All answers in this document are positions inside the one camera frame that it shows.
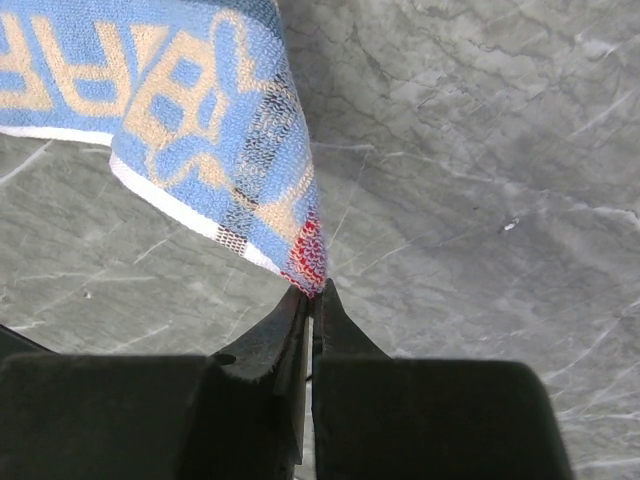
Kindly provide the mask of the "striped rabbit print towel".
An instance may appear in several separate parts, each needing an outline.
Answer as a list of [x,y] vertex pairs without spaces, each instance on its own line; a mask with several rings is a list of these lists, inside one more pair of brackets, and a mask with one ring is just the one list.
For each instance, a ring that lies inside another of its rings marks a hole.
[[308,295],[327,259],[273,1],[5,1],[1,130],[108,146],[132,192]]

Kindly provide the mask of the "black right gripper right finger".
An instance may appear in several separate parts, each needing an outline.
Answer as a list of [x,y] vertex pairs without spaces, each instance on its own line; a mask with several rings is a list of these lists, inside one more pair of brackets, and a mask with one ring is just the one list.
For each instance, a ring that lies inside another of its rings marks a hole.
[[544,385],[512,361],[401,359],[314,302],[312,416],[320,479],[569,479]]

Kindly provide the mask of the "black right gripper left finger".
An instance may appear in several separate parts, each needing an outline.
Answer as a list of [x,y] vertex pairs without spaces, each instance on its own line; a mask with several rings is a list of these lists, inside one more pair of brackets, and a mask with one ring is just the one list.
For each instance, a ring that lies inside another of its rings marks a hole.
[[289,479],[307,297],[209,355],[63,355],[1,332],[5,479]]

